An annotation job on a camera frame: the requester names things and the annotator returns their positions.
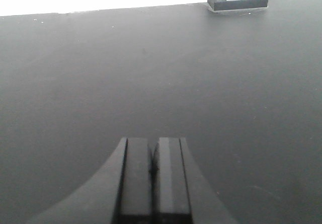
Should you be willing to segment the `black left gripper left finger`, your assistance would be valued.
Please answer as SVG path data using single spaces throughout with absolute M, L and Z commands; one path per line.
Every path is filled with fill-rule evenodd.
M 147 140 L 124 137 L 93 176 L 28 223 L 151 223 L 150 171 Z

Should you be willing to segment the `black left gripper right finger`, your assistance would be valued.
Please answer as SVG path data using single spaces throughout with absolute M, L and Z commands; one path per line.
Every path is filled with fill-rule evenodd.
M 237 223 L 202 175 L 184 138 L 161 137 L 153 168 L 154 223 Z

